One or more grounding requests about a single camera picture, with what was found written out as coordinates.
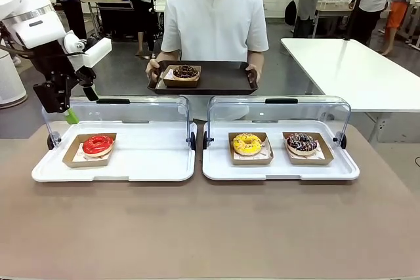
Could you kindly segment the yellow glazed donut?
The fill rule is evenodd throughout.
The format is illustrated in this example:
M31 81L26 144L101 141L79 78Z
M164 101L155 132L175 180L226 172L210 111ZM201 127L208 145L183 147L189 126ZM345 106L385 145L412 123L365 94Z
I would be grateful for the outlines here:
M245 166L245 165L247 165L247 166L269 165L271 163L271 161L273 160L273 158L274 158L274 153L273 153L271 144L270 144L270 147L271 147L271 156L268 159L262 159L262 160L245 160L245 161L244 160L235 160L235 159L233 159L233 153L235 151L234 151L234 148L233 148L232 141L233 141L233 139L237 135L242 134L242 133L255 134L256 136L258 136L262 140L262 142L266 138L268 138L268 136L267 136L267 134L265 132L229 132L228 133L228 142L229 142L229 149L230 149L230 156L231 156L232 164L233 165L237 165L237 166Z

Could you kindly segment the dark chocolate glazed donut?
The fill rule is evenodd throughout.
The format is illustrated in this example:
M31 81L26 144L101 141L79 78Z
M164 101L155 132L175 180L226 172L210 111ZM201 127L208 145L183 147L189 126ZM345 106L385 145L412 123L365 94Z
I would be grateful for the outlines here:
M200 72L197 68L188 65L177 66L173 70L173 76L182 80L195 80Z

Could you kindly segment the black slanted stand pole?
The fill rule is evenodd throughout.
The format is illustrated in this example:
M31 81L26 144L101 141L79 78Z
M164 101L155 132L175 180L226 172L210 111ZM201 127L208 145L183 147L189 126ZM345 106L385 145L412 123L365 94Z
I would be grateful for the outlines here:
M364 13L360 7L361 0L355 0L353 2L352 13L346 27L346 33L344 36L345 41L350 39L359 39L362 32L366 28L366 13Z

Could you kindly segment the clear hinged tray lid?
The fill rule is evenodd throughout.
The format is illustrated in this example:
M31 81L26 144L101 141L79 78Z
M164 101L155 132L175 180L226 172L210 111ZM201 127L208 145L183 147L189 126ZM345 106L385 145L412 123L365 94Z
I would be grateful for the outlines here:
M82 123L125 123L128 125L146 123L167 123L173 128L180 123L186 132L186 143L196 149L196 132L193 130L190 103L184 96L137 96L109 97L89 101L85 97L70 99L70 108L60 113L49 113L42 109L42 116L49 128L47 140L49 149L58 146L63 136L53 129L53 124L66 123L70 126Z
M315 121L326 124L332 143L344 150L351 111L350 104L338 96L214 96L207 107L203 149L215 141L217 122Z

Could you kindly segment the person's left forearm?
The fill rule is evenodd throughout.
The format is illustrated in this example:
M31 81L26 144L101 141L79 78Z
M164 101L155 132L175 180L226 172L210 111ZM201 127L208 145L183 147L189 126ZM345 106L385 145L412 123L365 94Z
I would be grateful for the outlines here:
M264 66L264 53L249 51L247 54L247 63L255 69L262 69Z

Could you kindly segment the black vertical stand pole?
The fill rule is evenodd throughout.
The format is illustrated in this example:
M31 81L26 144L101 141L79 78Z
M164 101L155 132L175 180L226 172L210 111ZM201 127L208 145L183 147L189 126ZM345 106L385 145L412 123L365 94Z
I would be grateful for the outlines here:
M148 48L149 51L154 52L155 48L155 35L156 30L156 12L154 6L154 0L150 0L150 8L149 8L149 17L148 17L148 27L147 27L147 34L148 34Z

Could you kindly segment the chocolate sprinkled donut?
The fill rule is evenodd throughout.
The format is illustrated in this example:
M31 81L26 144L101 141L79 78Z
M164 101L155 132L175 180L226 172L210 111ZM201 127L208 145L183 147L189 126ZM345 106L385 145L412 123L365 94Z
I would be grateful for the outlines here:
M324 159L324 160L311 160L311 159L294 159L294 158L292 158L290 156L288 150L287 150L286 139L290 134L293 134L293 133L305 133L305 134L308 134L309 136L313 137L313 139L318 140L321 147L322 147L322 151L326 155L326 159ZM283 142L284 142L285 150L286 150L287 156L289 157L289 160L290 160L292 165L326 166L326 165L329 165L334 160L334 156L332 154L332 151L330 150L330 147L327 145L326 141L324 140L324 138L322 137L322 135L319 132L283 132L282 134L283 134Z

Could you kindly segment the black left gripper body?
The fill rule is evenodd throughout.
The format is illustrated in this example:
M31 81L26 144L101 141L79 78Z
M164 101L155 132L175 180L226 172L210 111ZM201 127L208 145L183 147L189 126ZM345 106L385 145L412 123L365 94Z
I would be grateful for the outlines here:
M74 70L69 63L48 63L44 67L45 84L53 89L73 89L76 85L91 87L96 79L92 68L82 66Z

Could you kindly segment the dark brown serving tray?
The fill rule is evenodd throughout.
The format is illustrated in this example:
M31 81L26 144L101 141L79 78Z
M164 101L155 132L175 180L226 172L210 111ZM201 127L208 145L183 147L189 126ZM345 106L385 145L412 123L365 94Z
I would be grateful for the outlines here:
M161 75L167 66L181 64L201 66L201 75L196 88L166 87ZM246 62L163 60L159 62L161 74L158 81L149 80L148 88L162 95L246 96L258 89L258 84L249 82L245 70L247 66Z

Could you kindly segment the chocolate donut colourful sprinkles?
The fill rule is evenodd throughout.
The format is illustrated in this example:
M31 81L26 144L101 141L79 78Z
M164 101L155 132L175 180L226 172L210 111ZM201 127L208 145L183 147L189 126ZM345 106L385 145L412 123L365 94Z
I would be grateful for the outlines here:
M286 144L291 152L299 156L313 155L318 148L317 141L305 133L290 134L286 139Z

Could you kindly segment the large white side table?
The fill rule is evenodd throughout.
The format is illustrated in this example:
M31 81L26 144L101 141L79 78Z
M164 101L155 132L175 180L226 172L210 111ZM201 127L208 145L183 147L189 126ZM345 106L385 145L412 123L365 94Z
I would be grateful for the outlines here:
M420 143L420 77L355 40L283 38L316 87L372 114L369 141Z

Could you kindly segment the bystander in orange shorts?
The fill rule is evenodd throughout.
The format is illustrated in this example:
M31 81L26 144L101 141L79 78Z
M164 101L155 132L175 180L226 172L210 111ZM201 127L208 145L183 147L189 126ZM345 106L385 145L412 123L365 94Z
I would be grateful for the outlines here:
M389 55L393 50L397 31L404 20L409 3L410 0L391 1L390 12L385 28L385 43L381 53L383 56Z

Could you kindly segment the red glazed donut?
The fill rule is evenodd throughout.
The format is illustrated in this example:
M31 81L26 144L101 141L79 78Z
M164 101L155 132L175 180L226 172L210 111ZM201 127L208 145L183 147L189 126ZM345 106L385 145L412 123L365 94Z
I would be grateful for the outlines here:
M62 159L62 162L70 167L70 168L82 168L82 167L103 167L106 166L110 160L110 157L112 156L112 152L109 156L109 158L107 160L104 161L87 161L87 162L73 162L72 158L74 157L77 149L79 148L79 144L80 143L84 143L84 141L86 141L87 139L89 139L92 136L95 135L105 135L105 136L109 136L111 138L114 139L114 145L113 145L113 150L116 146L116 138L117 138L117 134L116 133L102 133L102 134L78 134L73 142L70 144L69 148L67 149L66 153L64 154L64 157Z
M102 157L112 150L113 145L113 138L105 135L95 135L84 141L82 150L88 157Z

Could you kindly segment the person in white shirt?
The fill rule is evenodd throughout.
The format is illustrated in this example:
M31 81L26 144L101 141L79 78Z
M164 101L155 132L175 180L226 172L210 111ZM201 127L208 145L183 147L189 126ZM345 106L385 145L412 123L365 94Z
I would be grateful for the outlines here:
M268 49L263 0L166 2L161 51L179 50L179 60L247 63Z

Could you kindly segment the person's left hand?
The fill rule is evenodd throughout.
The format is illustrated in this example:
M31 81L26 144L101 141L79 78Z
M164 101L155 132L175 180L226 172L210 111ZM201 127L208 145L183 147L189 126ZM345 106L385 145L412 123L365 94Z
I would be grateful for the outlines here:
M262 69L258 68L256 65L249 64L245 70L250 83L257 84L260 81Z

